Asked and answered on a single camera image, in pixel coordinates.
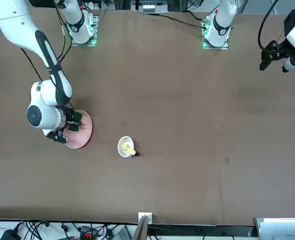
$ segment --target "brown table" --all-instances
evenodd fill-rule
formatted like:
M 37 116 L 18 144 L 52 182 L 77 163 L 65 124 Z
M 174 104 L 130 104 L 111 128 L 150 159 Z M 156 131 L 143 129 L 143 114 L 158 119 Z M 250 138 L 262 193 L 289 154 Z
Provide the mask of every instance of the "brown table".
M 31 15 L 59 53 L 55 11 Z M 268 19 L 264 45 L 284 17 Z M 73 47 L 62 64 L 71 102 L 94 122 L 79 150 L 29 126 L 38 78 L 0 34 L 0 218 L 136 222 L 138 212 L 153 212 L 155 223 L 253 225 L 295 217 L 295 73 L 282 73 L 281 61 L 259 71 L 262 19 L 237 15 L 230 50 L 203 50 L 198 29 L 106 12 L 97 46 Z M 141 157 L 119 156 L 124 135 Z

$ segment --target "cable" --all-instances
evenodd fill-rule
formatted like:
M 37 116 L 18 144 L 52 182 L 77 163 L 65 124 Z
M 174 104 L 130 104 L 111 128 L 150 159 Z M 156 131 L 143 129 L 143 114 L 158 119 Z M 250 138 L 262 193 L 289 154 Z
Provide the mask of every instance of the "cable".
M 65 233 L 66 238 L 70 239 L 70 237 L 67 234 L 68 227 L 66 225 L 64 225 L 63 222 L 62 222 L 61 228 L 63 229 L 63 232 Z
M 276 40 L 276 42 L 278 42 L 278 40 L 280 39 L 280 37 L 282 36 L 282 33 L 284 32 L 284 28 L 283 28 L 283 30 L 282 30 L 282 32 L 281 32 L 281 34 L 278 36 L 278 38 L 277 38 L 277 40 Z
M 270 13 L 272 12 L 272 10 L 274 9 L 275 5 L 278 3 L 279 0 L 275 0 L 272 4 L 272 6 L 269 8 L 269 10 L 267 11 L 265 17 L 263 18 L 263 21 L 261 23 L 261 26 L 259 27 L 259 30 L 258 30 L 258 35 L 257 35 L 257 43 L 258 43 L 258 46 L 262 49 L 262 51 L 264 51 L 265 53 L 267 54 L 274 54 L 275 52 L 274 51 L 271 51 L 271 50 L 267 50 L 265 49 L 262 44 L 261 44 L 261 33 L 262 33 L 262 29 L 263 29 L 263 26 L 264 26 L 264 23 L 266 22 L 268 16 L 270 15 Z
M 93 238 L 93 228 L 92 228 L 92 223 L 89 224 L 91 227 L 91 238 Z
M 118 226 L 120 226 L 120 225 L 117 224 L 117 225 L 115 225 L 114 227 L 112 227 L 111 229 L 108 229 L 108 227 L 106 227 L 106 233 L 105 233 L 105 236 L 104 236 L 101 240 L 104 240 L 104 239 L 111 240 L 111 239 L 113 239 L 113 237 L 112 237 L 112 238 L 109 238 L 109 237 L 108 237 L 108 231 L 109 231 L 110 233 L 113 234 L 113 230 L 116 229 Z
M 167 19 L 172 19 L 172 20 L 174 20 L 174 21 L 177 21 L 177 22 L 179 22 L 179 23 L 182 23 L 182 24 L 184 24 L 184 25 L 188 25 L 188 26 L 191 26 L 191 27 L 194 27 L 194 28 L 204 29 L 204 30 L 206 29 L 206 28 L 203 27 L 203 26 L 194 25 L 194 24 L 191 24 L 191 23 L 188 23 L 188 22 L 185 22 L 185 21 L 181 21 L 181 20 L 178 20 L 178 19 L 173 18 L 173 17 L 170 17 L 170 16 L 166 16 L 166 15 L 158 15 L 158 16 L 160 16 L 160 17 L 164 17 L 164 18 L 167 18 Z
M 29 63 L 32 65 L 32 67 L 33 67 L 35 73 L 37 74 L 38 78 L 39 78 L 40 81 L 42 82 L 43 80 L 42 80 L 42 78 L 41 78 L 41 76 L 40 76 L 38 70 L 36 69 L 36 67 L 35 67 L 34 64 L 32 63 L 31 59 L 29 58 L 28 54 L 26 53 L 26 51 L 25 51 L 22 47 L 21 47 L 21 50 L 23 51 L 24 55 L 27 57 Z
M 60 64 L 63 61 L 63 59 L 66 57 L 66 55 L 68 54 L 68 52 L 70 51 L 71 47 L 72 47 L 72 38 L 70 38 L 70 45 L 69 45 L 67 51 L 64 53 L 64 55 L 62 56 L 62 58 L 58 61 Z
M 214 12 L 214 10 L 215 10 L 215 9 L 217 9 L 219 6 L 220 6 L 220 4 L 219 4 L 219 5 L 217 5 L 215 8 L 213 8 L 213 10 L 211 11 L 211 13 L 213 13 L 213 12 Z
M 72 224 L 73 224 L 73 226 L 74 226 L 79 232 L 81 232 L 81 228 L 80 228 L 80 227 L 77 227 L 77 226 L 75 225 L 74 222 L 72 222 Z
M 55 0 L 52 0 L 53 3 L 54 3 L 54 7 L 55 7 L 55 11 L 56 11 L 56 14 L 57 14 L 57 17 L 58 17 L 58 20 L 59 20 L 59 23 L 61 25 L 61 28 L 62 28 L 62 33 L 63 33 L 63 38 L 64 38 L 64 42 L 63 42 L 63 48 L 62 48 L 62 51 L 61 51 L 61 54 L 57 57 L 57 59 L 60 59 L 60 57 L 63 55 L 63 52 L 64 52 L 64 49 L 65 49 L 65 46 L 66 46 L 66 34 L 64 32 L 64 29 L 63 29 L 63 26 L 65 27 L 65 29 L 67 30 L 67 32 L 69 32 L 69 29 L 67 27 L 67 22 L 65 22 L 59 12 L 59 9 L 58 9 L 58 6 L 55 2 Z M 58 62 L 61 63 L 61 61 L 63 60 L 63 58 L 66 56 L 67 52 L 64 54 L 64 56 L 62 57 L 62 59 Z
M 194 2 L 192 2 L 187 8 L 186 10 L 188 10 L 190 7 L 192 7 L 192 5 L 194 5 L 198 0 L 194 0 Z
M 201 22 L 202 22 L 202 20 L 203 20 L 203 18 L 199 18 L 199 17 L 195 16 L 194 13 L 191 12 L 190 10 L 184 10 L 183 13 L 189 13 L 189 14 L 192 15 L 193 18 L 195 18 L 196 20 L 199 20 L 199 21 L 201 21 Z

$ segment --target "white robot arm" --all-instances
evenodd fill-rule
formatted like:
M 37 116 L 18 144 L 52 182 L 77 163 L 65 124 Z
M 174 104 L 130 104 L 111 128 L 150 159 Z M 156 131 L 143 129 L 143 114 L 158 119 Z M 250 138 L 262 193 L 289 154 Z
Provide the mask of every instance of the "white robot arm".
M 236 0 L 220 0 L 217 11 L 212 12 L 210 26 L 205 39 L 215 48 L 222 47 L 231 30 L 232 20 L 237 13 Z
M 85 43 L 92 36 L 88 17 L 80 10 L 77 0 L 56 0 L 62 9 L 75 42 Z M 25 0 L 0 1 L 0 29 L 13 44 L 36 53 L 47 68 L 50 79 L 35 82 L 31 88 L 31 102 L 26 111 L 28 122 L 43 130 L 44 135 L 56 142 L 66 143 L 62 136 L 73 121 L 73 111 L 66 107 L 72 97 L 72 88 L 60 62 L 45 34 L 33 23 Z
M 271 41 L 266 47 L 261 45 L 261 31 L 266 18 L 270 14 L 271 10 L 274 8 L 279 0 L 275 0 L 270 10 L 266 14 L 258 34 L 258 45 L 262 49 L 261 52 L 261 64 L 259 66 L 260 70 L 265 70 L 273 61 L 280 59 L 286 59 L 282 70 L 284 73 L 288 71 L 295 71 L 295 9 L 292 10 L 289 15 L 284 20 L 284 36 L 285 40 L 282 43 L 277 43 L 277 41 Z

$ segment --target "white bowl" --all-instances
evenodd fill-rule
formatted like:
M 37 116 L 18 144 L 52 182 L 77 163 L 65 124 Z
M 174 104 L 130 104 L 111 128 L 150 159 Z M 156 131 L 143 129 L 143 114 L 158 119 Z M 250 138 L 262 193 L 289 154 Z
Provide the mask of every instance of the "white bowl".
M 132 138 L 130 138 L 129 136 L 123 136 L 117 144 L 117 151 L 123 158 L 132 158 L 133 155 L 129 151 L 125 151 L 123 149 L 124 144 L 127 144 L 131 149 L 134 149 L 134 142 Z

